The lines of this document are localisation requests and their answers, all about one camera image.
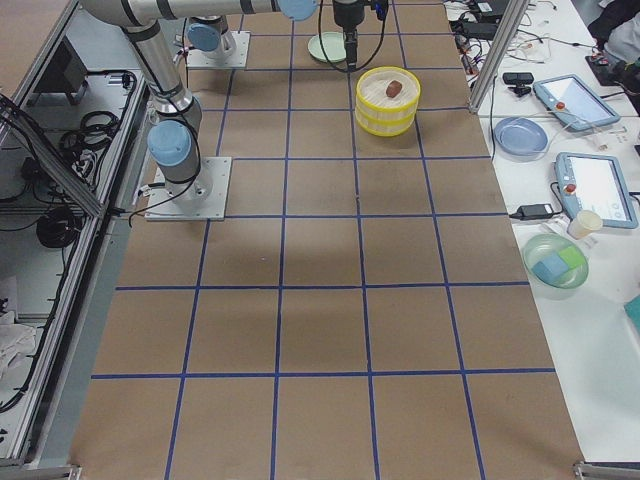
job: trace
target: white cup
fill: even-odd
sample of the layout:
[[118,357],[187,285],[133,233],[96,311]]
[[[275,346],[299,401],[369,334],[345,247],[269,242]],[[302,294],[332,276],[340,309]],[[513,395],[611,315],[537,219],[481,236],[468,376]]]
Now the white cup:
[[571,220],[567,233],[576,240],[586,237],[590,233],[602,228],[602,218],[591,210],[580,210],[576,218]]

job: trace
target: gray floor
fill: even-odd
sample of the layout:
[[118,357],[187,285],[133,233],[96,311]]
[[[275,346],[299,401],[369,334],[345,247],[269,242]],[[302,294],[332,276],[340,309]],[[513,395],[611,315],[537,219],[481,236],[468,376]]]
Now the gray floor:
[[598,0],[571,0],[578,10],[585,25],[589,25],[600,16],[602,7],[598,5]]

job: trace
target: light blue joint cap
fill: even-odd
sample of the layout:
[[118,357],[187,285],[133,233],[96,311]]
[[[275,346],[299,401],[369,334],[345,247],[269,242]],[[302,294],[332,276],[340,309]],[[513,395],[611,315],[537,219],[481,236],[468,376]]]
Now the light blue joint cap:
[[291,20],[306,20],[316,11],[316,0],[278,0],[280,11]]
[[220,33],[211,25],[192,23],[187,30],[187,37],[198,50],[213,52],[220,45]]
[[147,137],[153,158],[163,167],[180,165],[191,152],[191,133],[174,120],[165,120],[153,127]]

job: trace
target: green bowl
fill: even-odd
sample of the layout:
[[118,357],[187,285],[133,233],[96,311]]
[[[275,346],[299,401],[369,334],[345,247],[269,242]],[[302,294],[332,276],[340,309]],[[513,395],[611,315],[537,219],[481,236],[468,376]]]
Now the green bowl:
[[[564,275],[558,277],[553,282],[547,282],[546,280],[538,277],[533,271],[533,267],[542,259],[552,253],[559,253],[567,247],[575,247],[577,250],[577,262],[578,266],[572,268]],[[582,285],[589,276],[589,263],[584,256],[580,248],[570,240],[567,240],[560,235],[555,234],[542,234],[536,235],[522,249],[522,258],[527,269],[538,280],[557,288],[576,288]]]

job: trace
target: cardboard floor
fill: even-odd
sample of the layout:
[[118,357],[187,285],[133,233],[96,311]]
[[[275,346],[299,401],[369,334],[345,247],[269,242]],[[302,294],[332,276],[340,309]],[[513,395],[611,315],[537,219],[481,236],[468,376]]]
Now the cardboard floor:
[[315,20],[230,22],[249,68],[190,74],[203,154],[234,158],[227,218],[135,220],[71,460],[90,480],[573,478],[443,7],[393,5],[371,64],[422,82],[397,138],[354,123],[359,74],[310,58]]

